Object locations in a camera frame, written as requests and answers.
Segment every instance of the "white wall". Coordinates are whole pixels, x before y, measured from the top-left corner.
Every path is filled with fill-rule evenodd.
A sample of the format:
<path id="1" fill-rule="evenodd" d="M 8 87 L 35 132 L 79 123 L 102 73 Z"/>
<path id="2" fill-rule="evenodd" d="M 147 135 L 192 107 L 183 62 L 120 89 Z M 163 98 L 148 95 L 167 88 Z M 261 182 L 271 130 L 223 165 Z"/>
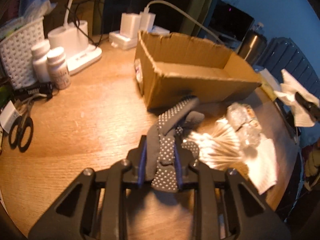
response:
<path id="1" fill-rule="evenodd" d="M 291 38 L 320 77 L 320 20 L 307 0 L 223 0 L 262 22 L 268 41 Z"/>

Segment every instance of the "white napkin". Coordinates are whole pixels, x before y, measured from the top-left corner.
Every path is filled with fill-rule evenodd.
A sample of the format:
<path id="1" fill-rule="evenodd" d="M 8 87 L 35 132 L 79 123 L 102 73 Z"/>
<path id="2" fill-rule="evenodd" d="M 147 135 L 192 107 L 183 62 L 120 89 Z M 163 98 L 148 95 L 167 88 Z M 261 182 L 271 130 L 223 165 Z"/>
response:
<path id="1" fill-rule="evenodd" d="M 295 93 L 299 92 L 303 98 L 315 103 L 319 107 L 319 99 L 310 94 L 292 75 L 285 69 L 281 70 L 284 83 L 280 84 L 281 92 L 274 91 L 275 95 L 287 106 L 290 106 L 294 116 L 296 127 L 312 127 L 316 121 L 309 113 L 296 101 Z"/>
<path id="2" fill-rule="evenodd" d="M 249 178 L 259 194 L 265 193 L 278 181 L 278 163 L 275 146 L 272 139 L 261 133 L 261 141 L 256 152 L 250 148 L 244 149 L 244 163 L 249 168 Z"/>

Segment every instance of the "screw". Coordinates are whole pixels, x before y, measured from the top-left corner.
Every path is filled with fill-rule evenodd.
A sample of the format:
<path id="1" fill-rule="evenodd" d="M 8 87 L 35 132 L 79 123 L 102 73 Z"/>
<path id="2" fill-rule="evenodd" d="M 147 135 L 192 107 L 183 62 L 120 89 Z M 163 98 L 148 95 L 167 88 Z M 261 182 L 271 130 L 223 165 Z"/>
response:
<path id="1" fill-rule="evenodd" d="M 83 171 L 83 174 L 86 176 L 91 176 L 92 173 L 93 173 L 93 169 L 91 169 L 91 168 L 85 168 Z"/>
<path id="2" fill-rule="evenodd" d="M 236 175 L 236 174 L 238 174 L 238 171 L 233 168 L 233 169 L 228 169 L 228 173 L 229 173 L 230 175 Z"/>
<path id="3" fill-rule="evenodd" d="M 127 159 L 122 159 L 122 160 L 121 160 L 121 163 L 122 163 L 122 165 L 125 166 L 125 167 L 127 167 L 127 166 L 130 165 L 130 161 L 127 160 Z"/>
<path id="4" fill-rule="evenodd" d="M 195 160 L 195 162 L 193 163 L 193 166 L 196 167 L 198 165 L 198 159 Z"/>

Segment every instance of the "bottle cap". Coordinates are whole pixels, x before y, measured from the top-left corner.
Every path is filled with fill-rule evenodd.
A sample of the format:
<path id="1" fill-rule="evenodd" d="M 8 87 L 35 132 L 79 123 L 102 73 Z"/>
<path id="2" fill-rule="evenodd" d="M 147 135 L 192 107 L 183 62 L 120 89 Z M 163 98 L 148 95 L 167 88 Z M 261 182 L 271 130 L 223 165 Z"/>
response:
<path id="1" fill-rule="evenodd" d="M 64 53 L 63 47 L 57 47 L 51 49 L 47 54 L 47 60 L 49 65 L 60 64 L 66 59 L 66 54 Z"/>
<path id="2" fill-rule="evenodd" d="M 32 56 L 36 59 L 43 57 L 50 50 L 49 40 L 38 42 L 36 45 L 31 47 Z"/>

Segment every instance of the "white wicker basket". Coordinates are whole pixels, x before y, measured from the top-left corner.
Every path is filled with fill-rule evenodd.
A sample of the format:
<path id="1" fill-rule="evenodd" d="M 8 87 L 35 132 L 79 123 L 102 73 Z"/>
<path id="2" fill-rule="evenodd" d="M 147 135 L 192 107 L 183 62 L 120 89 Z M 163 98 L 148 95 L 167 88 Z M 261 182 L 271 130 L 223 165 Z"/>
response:
<path id="1" fill-rule="evenodd" d="M 42 17 L 26 24 L 0 43 L 3 67 L 14 89 L 33 85 L 37 81 L 32 66 L 31 47 L 43 40 Z"/>

